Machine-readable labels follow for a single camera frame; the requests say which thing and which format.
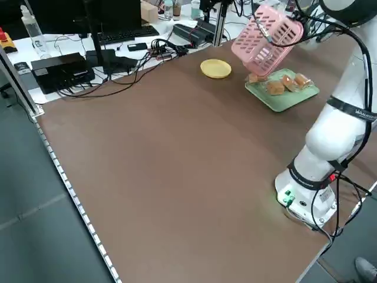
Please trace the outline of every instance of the black box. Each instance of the black box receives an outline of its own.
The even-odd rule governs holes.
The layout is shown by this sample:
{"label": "black box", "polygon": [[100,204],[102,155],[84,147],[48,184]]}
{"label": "black box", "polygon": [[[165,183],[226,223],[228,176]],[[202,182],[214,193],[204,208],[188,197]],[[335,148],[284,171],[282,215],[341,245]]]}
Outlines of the black box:
{"label": "black box", "polygon": [[78,52],[31,62],[32,73],[44,94],[87,83],[94,72]]}

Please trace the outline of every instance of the yellow plate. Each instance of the yellow plate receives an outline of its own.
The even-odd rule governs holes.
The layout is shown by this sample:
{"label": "yellow plate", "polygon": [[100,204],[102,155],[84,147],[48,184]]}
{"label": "yellow plate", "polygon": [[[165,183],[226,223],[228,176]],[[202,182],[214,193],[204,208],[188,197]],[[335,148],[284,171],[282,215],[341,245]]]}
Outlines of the yellow plate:
{"label": "yellow plate", "polygon": [[228,63],[218,59],[205,60],[200,64],[200,68],[203,74],[210,78],[225,78],[232,71]]}

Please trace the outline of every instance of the white desk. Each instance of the white desk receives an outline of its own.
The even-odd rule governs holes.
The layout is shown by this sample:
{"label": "white desk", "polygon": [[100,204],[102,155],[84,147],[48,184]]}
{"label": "white desk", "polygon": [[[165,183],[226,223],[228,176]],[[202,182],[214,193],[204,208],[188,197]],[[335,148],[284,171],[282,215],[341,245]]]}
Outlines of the white desk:
{"label": "white desk", "polygon": [[[181,9],[181,16],[179,18],[175,19],[191,19],[191,5],[183,5]],[[211,17],[217,19],[217,13],[212,12]],[[236,38],[239,34],[240,31],[243,29],[245,23],[248,22],[248,19],[245,17],[239,18],[234,12],[228,11],[227,17],[226,17],[226,24],[225,29],[229,33],[231,39]],[[216,20],[211,18],[211,23],[215,24]],[[135,41],[127,41],[124,42],[122,45],[121,49],[119,51],[116,51],[116,48],[121,45],[121,43],[116,43],[116,44],[108,44],[106,45],[106,49],[114,49],[115,54],[119,57],[128,57],[128,58],[134,58],[134,59],[142,59],[142,57],[145,55],[145,50],[143,51],[134,51],[134,52],[129,52],[127,45],[132,44],[135,42],[146,42],[147,44],[150,45],[151,41],[156,39],[156,38],[164,38],[166,39],[168,35],[170,34],[173,24],[172,22],[169,21],[163,21],[162,19],[159,19],[157,23],[153,24],[153,27],[160,33],[160,36],[158,37],[143,37],[143,38],[136,38]],[[79,52],[81,55],[85,56],[85,50],[94,50],[94,44],[91,39],[91,37],[85,38],[81,41],[78,37],[78,35],[74,36],[69,36],[71,39],[76,40],[62,40],[62,41],[57,41],[56,45],[60,47],[60,50],[63,55],[65,54],[70,54],[70,53],[75,53]],[[184,45],[187,44],[188,42],[180,37],[178,37],[175,34],[172,34],[170,39],[171,42],[177,45]],[[18,63],[18,62],[27,62],[28,65],[31,67],[31,61],[39,60],[38,54],[34,51],[31,40],[30,38],[23,38],[21,40],[16,40],[14,41],[18,52],[15,53],[10,53],[8,54],[8,58],[11,61],[12,64]],[[49,51],[51,56],[57,57],[60,56],[60,52],[57,48],[54,47],[54,42],[48,42],[47,43]],[[196,50],[190,50],[190,52],[196,52],[200,49],[206,48],[210,46],[210,44],[207,44],[199,49]],[[152,59],[150,60],[146,65],[145,68],[155,66],[159,63],[159,61]],[[94,69],[95,73],[97,74],[95,76],[95,79],[92,80],[92,83],[101,83],[102,79],[100,79],[99,76],[104,77],[105,75],[101,72],[98,72],[96,69]],[[29,90],[29,93],[33,100],[38,103],[38,104],[44,104],[46,102],[56,100],[61,98],[61,95],[58,93],[51,93],[51,94],[43,94],[40,88],[35,88],[33,90]]]}

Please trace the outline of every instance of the black strap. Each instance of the black strap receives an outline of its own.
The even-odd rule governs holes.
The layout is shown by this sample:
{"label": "black strap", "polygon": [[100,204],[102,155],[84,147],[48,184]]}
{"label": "black strap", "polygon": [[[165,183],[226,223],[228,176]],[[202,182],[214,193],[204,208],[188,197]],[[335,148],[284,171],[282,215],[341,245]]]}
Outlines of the black strap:
{"label": "black strap", "polygon": [[307,178],[303,177],[295,167],[295,159],[292,160],[291,163],[287,166],[289,173],[293,180],[295,180],[298,184],[303,186],[305,189],[308,190],[322,190],[327,187],[332,181],[334,181],[333,175],[328,176],[325,180],[322,181],[311,181]]}
{"label": "black strap", "polygon": [[346,163],[339,163],[337,160],[328,161],[332,167],[338,172],[344,172],[347,169]]}
{"label": "black strap", "polygon": [[377,120],[377,114],[369,112],[365,109],[361,109],[359,107],[353,106],[351,104],[348,104],[347,102],[344,102],[340,99],[337,99],[334,96],[331,96],[328,99],[328,105],[331,105],[332,107],[340,110],[341,112],[344,112],[348,115],[351,115],[353,117],[356,117],[358,119],[361,119],[366,122],[374,122]]}

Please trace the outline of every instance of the desk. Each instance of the desk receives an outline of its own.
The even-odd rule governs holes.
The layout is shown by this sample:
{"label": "desk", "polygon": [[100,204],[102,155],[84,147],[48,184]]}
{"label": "desk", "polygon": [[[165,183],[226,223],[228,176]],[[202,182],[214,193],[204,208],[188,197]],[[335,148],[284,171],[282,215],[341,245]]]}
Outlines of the desk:
{"label": "desk", "polygon": [[[230,44],[168,62],[117,96],[45,105],[39,125],[123,282],[301,277],[327,240],[285,216],[273,181],[302,148],[351,46],[339,37],[312,53],[295,48],[281,67],[308,75],[321,94],[280,114],[245,90]],[[207,58],[229,62],[231,75],[205,77]],[[377,178],[375,145],[348,172],[365,186]],[[352,193],[341,202],[344,220]]]}
{"label": "desk", "polygon": [[[190,16],[191,16],[191,5],[190,4],[189,5],[183,5],[182,9],[181,9],[181,17],[179,17],[179,19],[190,19]],[[217,18],[217,13],[211,12],[211,17]],[[229,32],[231,38],[233,39],[233,38],[236,38],[240,34],[240,31],[244,27],[243,24],[234,24],[234,23],[247,23],[248,20],[245,17],[239,18],[234,12],[229,11],[227,13],[226,22],[229,22],[229,24],[226,24],[225,29]],[[158,22],[156,24],[153,24],[153,26],[160,33],[159,37],[144,37],[144,38],[136,38],[135,41],[127,41],[122,45],[121,49],[116,52],[116,55],[119,56],[119,57],[125,56],[125,57],[128,57],[128,58],[142,59],[142,57],[145,55],[146,51],[129,52],[128,49],[127,49],[127,45],[135,43],[135,42],[146,42],[150,45],[151,41],[155,38],[167,39],[168,35],[170,34],[170,32],[173,28],[173,26],[170,22],[163,21],[163,20],[160,20],[160,19],[158,20]],[[83,39],[82,43],[81,43],[78,35],[70,36],[70,38],[72,40],[76,40],[76,41],[63,40],[63,41],[57,41],[56,42],[56,45],[58,45],[60,47],[62,54],[65,55],[65,54],[79,52],[81,55],[85,56],[84,49],[86,51],[94,50],[93,41],[90,37]],[[184,44],[188,43],[186,40],[178,37],[175,34],[173,34],[170,37],[170,41],[173,42],[174,44],[177,44],[177,45],[184,45]],[[18,62],[27,62],[29,64],[29,66],[31,67],[30,62],[39,59],[37,53],[32,48],[31,40],[29,38],[16,40],[16,41],[14,41],[14,43],[15,43],[17,49],[18,49],[18,52],[8,54],[8,58],[11,61],[12,64],[15,64],[15,63],[18,63]],[[47,45],[48,45],[48,48],[50,50],[50,54],[53,57],[61,55],[60,52],[54,47],[54,42],[48,42]],[[108,44],[108,45],[106,45],[106,48],[116,50],[116,48],[119,47],[120,45],[121,45],[120,43]],[[190,52],[196,52],[196,51],[203,49],[203,48],[199,48],[197,50],[190,50]],[[145,65],[145,67],[146,68],[152,67],[152,66],[157,65],[158,63],[159,62],[157,60],[153,59],[153,60],[150,60]],[[94,69],[94,71],[97,74],[97,76],[91,82],[92,83],[102,82],[102,79],[100,79],[100,77],[105,77],[105,75],[103,73],[101,73],[100,71],[97,71],[96,69]],[[44,104],[48,101],[52,101],[52,100],[56,100],[56,99],[61,98],[61,96],[58,93],[51,93],[51,94],[45,95],[45,94],[42,93],[40,88],[30,90],[29,92],[30,92],[30,95],[33,98],[33,100],[36,103],[39,103],[39,104]]]}

